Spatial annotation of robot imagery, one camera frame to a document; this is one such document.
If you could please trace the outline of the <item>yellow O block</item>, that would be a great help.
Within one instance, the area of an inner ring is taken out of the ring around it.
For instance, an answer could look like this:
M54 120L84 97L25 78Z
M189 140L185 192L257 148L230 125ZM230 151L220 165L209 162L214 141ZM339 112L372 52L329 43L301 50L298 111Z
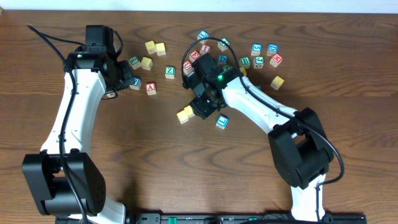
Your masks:
M195 116L194 110L190 105L188 105L184 108L184 112L188 115L189 118L192 118Z

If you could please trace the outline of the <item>yellow C block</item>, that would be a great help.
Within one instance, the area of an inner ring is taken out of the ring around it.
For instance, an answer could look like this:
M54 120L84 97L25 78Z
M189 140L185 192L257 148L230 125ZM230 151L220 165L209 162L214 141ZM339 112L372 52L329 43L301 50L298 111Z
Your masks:
M177 118L181 124L186 123L189 120L189 115L185 112L185 110L177 113Z

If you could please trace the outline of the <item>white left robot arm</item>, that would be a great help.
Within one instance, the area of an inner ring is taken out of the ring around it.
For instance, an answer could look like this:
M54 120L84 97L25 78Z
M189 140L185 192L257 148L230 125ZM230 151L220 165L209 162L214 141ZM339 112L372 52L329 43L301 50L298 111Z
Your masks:
M22 162L35 205L56 223L132 223L126 206L106 193L105 179L91 159L91 136L102 97L115 97L136 79L127 61L105 54L73 52L64 70L52 130L40 152Z

